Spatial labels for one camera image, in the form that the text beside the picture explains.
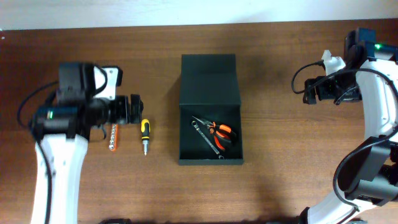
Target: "black box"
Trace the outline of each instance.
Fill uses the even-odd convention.
[[[241,165],[243,145],[241,97],[235,55],[183,55],[180,89],[180,165]],[[191,125],[192,116],[226,124],[237,134],[236,144],[218,156]],[[216,146],[204,125],[201,131]]]

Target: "screwdriver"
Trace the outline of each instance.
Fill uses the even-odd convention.
[[[141,121],[141,132],[142,132],[142,144],[144,145],[144,155],[146,156],[148,153],[148,144],[149,144],[149,133],[150,133],[150,125],[148,119],[143,119]]]

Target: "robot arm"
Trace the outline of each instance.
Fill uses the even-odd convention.
[[[358,29],[350,33],[345,45],[347,65],[342,58],[332,57],[326,50],[322,57],[326,77],[344,69],[360,68],[381,72],[392,83],[363,70],[330,77],[314,89],[308,88],[324,77],[305,82],[304,103],[315,104],[315,95],[319,100],[335,99],[337,105],[342,101],[363,100],[367,140],[338,173],[336,191],[343,200],[331,192],[322,202],[302,212],[301,223],[348,223],[363,211],[398,201],[398,166],[384,164],[388,159],[398,162],[398,135],[394,134],[398,108],[393,90],[398,87],[398,48],[386,46],[383,49],[375,41],[373,30]]]
[[[131,95],[131,105],[127,96],[116,96],[122,77],[118,67],[63,63],[59,76],[57,104],[46,100],[30,122],[37,141],[31,223],[77,223],[80,172],[91,127],[141,121],[139,95]]]

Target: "wooden surface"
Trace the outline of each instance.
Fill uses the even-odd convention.
[[[152,126],[147,157],[139,127],[123,126],[116,153],[89,144],[80,180],[79,223],[128,217],[136,221],[220,222],[298,215],[332,190],[336,166],[363,141],[361,103],[302,103],[290,79],[323,50],[343,55],[344,37],[377,30],[398,44],[398,20],[286,22],[217,26],[128,27],[5,32],[0,40],[0,223],[27,223],[36,158],[30,134],[18,127],[19,103],[58,77],[58,63],[94,61],[124,70],[118,94],[141,94]],[[181,54],[236,54],[242,98],[243,166],[178,166]],[[325,72],[309,68],[297,79]],[[23,120],[46,93],[30,101]],[[361,215],[394,223],[398,204]]]

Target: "orange pliers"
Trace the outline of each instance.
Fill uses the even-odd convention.
[[[203,118],[192,117],[209,129],[210,134],[214,135],[214,141],[219,149],[224,151],[235,142],[236,133],[228,125],[216,124]]]

